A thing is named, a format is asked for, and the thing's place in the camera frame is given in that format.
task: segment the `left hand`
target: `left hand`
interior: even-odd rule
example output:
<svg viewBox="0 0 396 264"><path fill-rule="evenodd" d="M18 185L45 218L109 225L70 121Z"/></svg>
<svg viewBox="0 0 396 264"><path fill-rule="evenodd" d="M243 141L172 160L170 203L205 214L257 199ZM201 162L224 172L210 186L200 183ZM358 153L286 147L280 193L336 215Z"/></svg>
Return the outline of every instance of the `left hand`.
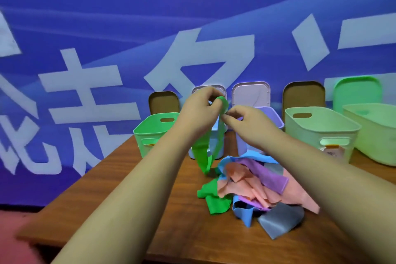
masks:
<svg viewBox="0 0 396 264"><path fill-rule="evenodd" d="M215 124L223 105L215 99L219 96L224 95L212 86L196 91L187 98L174 126L196 141Z"/></svg>

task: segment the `hand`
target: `hand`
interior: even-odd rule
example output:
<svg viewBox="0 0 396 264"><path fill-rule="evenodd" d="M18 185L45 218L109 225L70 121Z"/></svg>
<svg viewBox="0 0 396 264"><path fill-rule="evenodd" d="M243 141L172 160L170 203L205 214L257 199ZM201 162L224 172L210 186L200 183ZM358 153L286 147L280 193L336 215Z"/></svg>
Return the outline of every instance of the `hand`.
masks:
<svg viewBox="0 0 396 264"><path fill-rule="evenodd" d="M259 109L248 106L235 106L221 119L250 146L270 152L270 145L283 132Z"/></svg>
<svg viewBox="0 0 396 264"><path fill-rule="evenodd" d="M191 139L196 141L212 128L220 114L223 104L221 100L215 100L218 96L224 95L212 86L196 91L184 103L175 127L182 132L187 131Z"/></svg>

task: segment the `red floor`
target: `red floor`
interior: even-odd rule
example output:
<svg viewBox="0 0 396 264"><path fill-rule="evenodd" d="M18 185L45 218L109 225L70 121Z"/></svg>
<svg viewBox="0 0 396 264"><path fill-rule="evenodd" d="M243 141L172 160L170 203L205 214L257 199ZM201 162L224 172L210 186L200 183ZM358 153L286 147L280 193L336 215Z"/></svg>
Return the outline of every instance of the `red floor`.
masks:
<svg viewBox="0 0 396 264"><path fill-rule="evenodd" d="M43 264L25 242L15 234L34 214L0 211L0 264Z"/></svg>

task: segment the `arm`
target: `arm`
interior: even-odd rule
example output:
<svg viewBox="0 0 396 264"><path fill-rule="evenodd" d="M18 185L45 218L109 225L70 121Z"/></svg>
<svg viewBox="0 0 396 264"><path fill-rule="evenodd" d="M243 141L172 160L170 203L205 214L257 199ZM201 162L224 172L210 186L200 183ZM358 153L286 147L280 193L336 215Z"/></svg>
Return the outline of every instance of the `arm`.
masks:
<svg viewBox="0 0 396 264"><path fill-rule="evenodd" d="M180 165L209 130L222 103L205 87L190 96L174 126L88 217L52 263L141 263L160 223Z"/></svg>
<svg viewBox="0 0 396 264"><path fill-rule="evenodd" d="M260 110L236 106L223 120L270 154L337 225L379 263L395 263L396 186L279 130ZM244 117L243 121L235 118Z"/></svg>

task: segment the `blue wall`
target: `blue wall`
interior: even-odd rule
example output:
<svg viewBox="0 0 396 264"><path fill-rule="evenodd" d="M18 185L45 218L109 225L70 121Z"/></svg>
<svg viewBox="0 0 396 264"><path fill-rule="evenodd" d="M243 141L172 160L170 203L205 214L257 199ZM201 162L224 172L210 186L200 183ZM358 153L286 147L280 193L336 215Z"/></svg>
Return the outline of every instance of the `blue wall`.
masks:
<svg viewBox="0 0 396 264"><path fill-rule="evenodd" d="M133 133L154 90L183 102L266 81L280 111L289 82L327 84L331 102L333 78L380 74L396 104L394 1L0 0L21 50L0 58L0 203L52 201Z"/></svg>

